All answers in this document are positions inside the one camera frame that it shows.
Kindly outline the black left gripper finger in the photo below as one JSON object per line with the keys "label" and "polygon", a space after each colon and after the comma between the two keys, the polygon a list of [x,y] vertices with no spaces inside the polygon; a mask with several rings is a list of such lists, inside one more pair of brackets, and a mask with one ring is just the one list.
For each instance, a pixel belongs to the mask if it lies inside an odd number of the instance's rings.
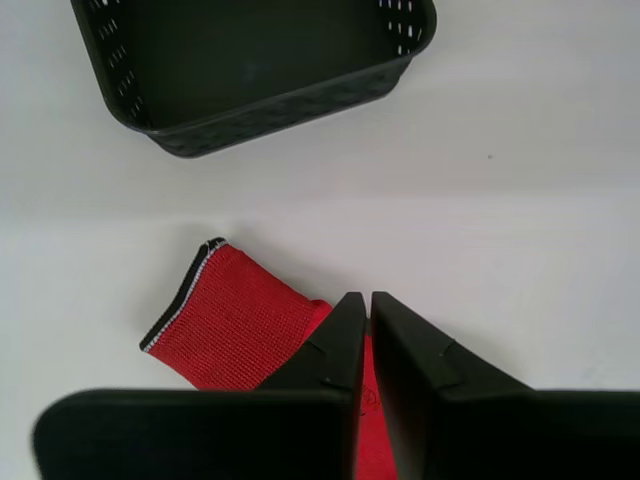
{"label": "black left gripper finger", "polygon": [[402,478],[638,478],[638,392],[536,390],[386,292],[371,322]]}
{"label": "black left gripper finger", "polygon": [[90,390],[38,418],[45,479],[351,479],[365,304],[345,295],[253,391]]}

